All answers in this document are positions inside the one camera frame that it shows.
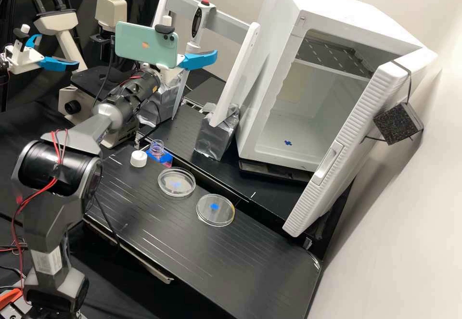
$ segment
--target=beige device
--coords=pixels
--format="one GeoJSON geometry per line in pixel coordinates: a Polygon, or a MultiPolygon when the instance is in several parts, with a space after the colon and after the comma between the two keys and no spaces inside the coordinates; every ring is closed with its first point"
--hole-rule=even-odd
{"type": "Polygon", "coordinates": [[[96,0],[95,19],[104,30],[115,32],[117,22],[127,21],[125,0],[96,0]]]}

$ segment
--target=white label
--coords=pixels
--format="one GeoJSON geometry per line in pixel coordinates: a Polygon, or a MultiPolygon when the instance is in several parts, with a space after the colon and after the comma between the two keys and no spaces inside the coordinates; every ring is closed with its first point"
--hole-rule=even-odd
{"type": "Polygon", "coordinates": [[[54,275],[63,268],[59,246],[57,246],[51,253],[42,253],[32,249],[30,253],[32,255],[32,260],[34,261],[35,271],[37,272],[54,275]]]}

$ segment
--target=petri dish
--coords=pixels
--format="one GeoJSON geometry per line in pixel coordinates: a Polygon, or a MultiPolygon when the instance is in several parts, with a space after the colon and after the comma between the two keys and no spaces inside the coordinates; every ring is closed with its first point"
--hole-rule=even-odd
{"type": "Polygon", "coordinates": [[[218,194],[207,194],[196,205],[199,219],[208,225],[222,227],[234,219],[234,206],[227,198],[218,194]]]}
{"type": "Polygon", "coordinates": [[[196,188],[196,180],[191,172],[181,167],[165,169],[157,177],[160,189],[175,197],[188,196],[196,188]]]}

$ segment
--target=microscope focus knob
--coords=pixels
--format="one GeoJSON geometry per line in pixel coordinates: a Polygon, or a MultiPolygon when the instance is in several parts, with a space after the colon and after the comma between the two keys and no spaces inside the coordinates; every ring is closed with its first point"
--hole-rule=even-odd
{"type": "Polygon", "coordinates": [[[70,115],[74,115],[82,110],[82,106],[80,106],[80,103],[77,100],[71,100],[64,104],[64,109],[70,115]]]}

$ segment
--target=incubator door handle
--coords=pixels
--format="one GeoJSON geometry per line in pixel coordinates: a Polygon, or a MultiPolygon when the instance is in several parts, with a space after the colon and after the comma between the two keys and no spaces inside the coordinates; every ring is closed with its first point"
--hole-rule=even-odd
{"type": "Polygon", "coordinates": [[[321,185],[322,181],[326,177],[327,173],[331,169],[332,165],[336,161],[338,155],[343,149],[343,145],[337,141],[333,141],[326,155],[322,159],[318,168],[316,169],[311,181],[316,185],[321,185]]]}

